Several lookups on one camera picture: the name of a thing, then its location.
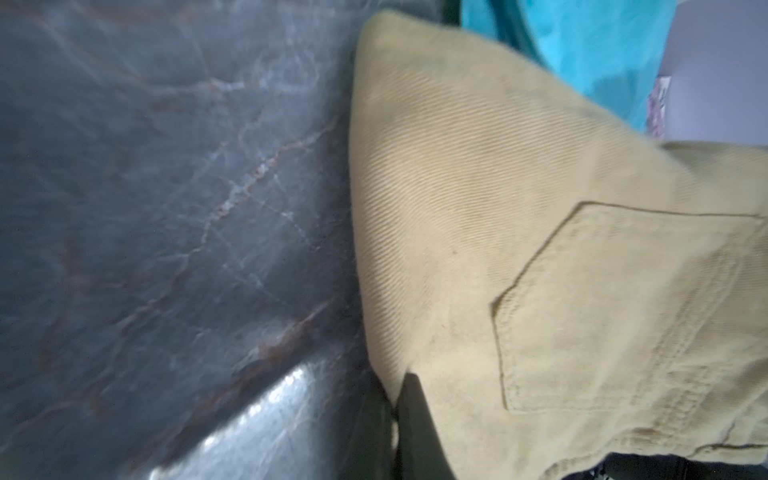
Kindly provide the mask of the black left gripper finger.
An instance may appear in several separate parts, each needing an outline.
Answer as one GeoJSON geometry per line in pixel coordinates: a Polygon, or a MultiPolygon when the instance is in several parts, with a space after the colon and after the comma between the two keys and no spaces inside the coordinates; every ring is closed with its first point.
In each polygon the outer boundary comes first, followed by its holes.
{"type": "Polygon", "coordinates": [[[420,379],[414,373],[404,377],[396,418],[399,434],[396,479],[454,480],[420,379]]]}

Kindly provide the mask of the khaki pants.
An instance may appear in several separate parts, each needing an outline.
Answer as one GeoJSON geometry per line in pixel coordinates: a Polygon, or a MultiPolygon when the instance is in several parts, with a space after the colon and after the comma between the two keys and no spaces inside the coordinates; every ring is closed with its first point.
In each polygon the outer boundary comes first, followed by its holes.
{"type": "Polygon", "coordinates": [[[460,479],[767,456],[767,153],[660,143],[512,50],[394,11],[355,59],[371,365],[460,479]]]}

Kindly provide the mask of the teal folded pants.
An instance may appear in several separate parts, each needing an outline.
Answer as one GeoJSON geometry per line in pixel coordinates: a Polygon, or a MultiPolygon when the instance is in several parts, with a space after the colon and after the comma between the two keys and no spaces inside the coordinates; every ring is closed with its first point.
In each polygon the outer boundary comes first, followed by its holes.
{"type": "Polygon", "coordinates": [[[459,24],[517,50],[644,131],[677,6],[668,0],[463,1],[459,24]]]}

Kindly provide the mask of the flower cover booklet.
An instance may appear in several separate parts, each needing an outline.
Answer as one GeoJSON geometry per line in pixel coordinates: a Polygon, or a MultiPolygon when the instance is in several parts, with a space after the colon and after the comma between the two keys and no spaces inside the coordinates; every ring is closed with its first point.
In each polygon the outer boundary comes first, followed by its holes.
{"type": "Polygon", "coordinates": [[[647,98],[646,133],[655,139],[666,136],[666,107],[670,85],[670,76],[658,76],[647,98]]]}

